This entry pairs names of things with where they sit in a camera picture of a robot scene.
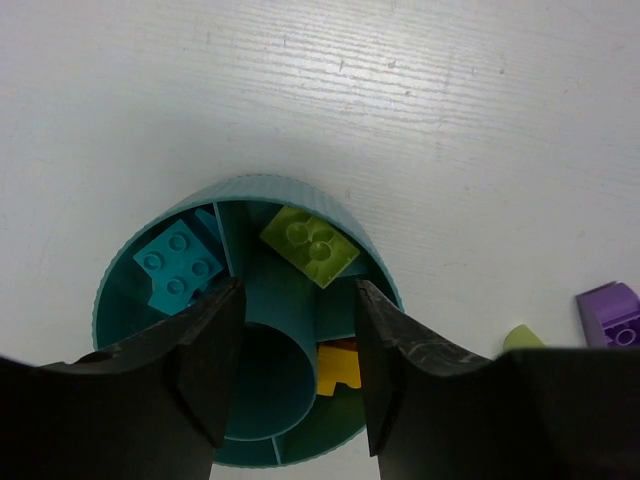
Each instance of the yellow lego brick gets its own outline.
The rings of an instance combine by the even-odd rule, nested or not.
[[[330,345],[318,347],[318,395],[331,397],[336,383],[361,388],[358,352]]]

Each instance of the white wooden surface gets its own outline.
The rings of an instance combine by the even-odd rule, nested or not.
[[[126,239],[256,172],[340,198],[450,339],[581,344],[573,295],[640,290],[639,58],[636,0],[5,1],[0,352],[89,351]],[[214,473],[376,478],[366,457]]]

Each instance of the lego stud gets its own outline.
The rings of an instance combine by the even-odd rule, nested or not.
[[[636,341],[636,332],[631,330],[630,328],[625,328],[624,330],[620,330],[616,335],[615,342],[617,345],[621,347],[626,347],[628,345],[633,344]]]
[[[158,252],[150,252],[144,256],[142,264],[148,271],[155,272],[156,270],[160,270],[164,265],[164,258],[162,258],[162,255]]]
[[[169,237],[169,248],[174,252],[182,252],[189,246],[189,240],[182,233],[176,233]]]
[[[167,282],[167,292],[169,295],[180,295],[184,293],[187,285],[184,283],[182,277],[173,277]]]
[[[191,273],[193,273],[196,277],[206,277],[209,275],[211,269],[209,268],[209,264],[206,260],[199,259],[193,262],[191,265]]]
[[[303,245],[309,241],[309,228],[305,223],[294,222],[287,227],[287,240],[292,245]]]
[[[331,230],[320,230],[313,235],[311,246],[309,247],[309,256],[318,262],[324,262],[331,258],[331,245],[329,242],[333,239]]]
[[[309,256],[318,262],[331,258],[331,245],[327,242],[313,242],[309,247]]]

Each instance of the light green lego brick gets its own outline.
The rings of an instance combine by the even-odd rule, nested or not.
[[[502,351],[513,350],[516,348],[542,348],[544,347],[542,340],[531,331],[526,325],[518,325],[509,332],[507,338],[504,339]]]
[[[360,253],[329,223],[292,207],[283,207],[260,238],[321,288]]]

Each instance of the purple lego brick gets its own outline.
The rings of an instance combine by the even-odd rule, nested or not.
[[[589,346],[640,346],[640,298],[627,285],[603,285],[576,300]]]

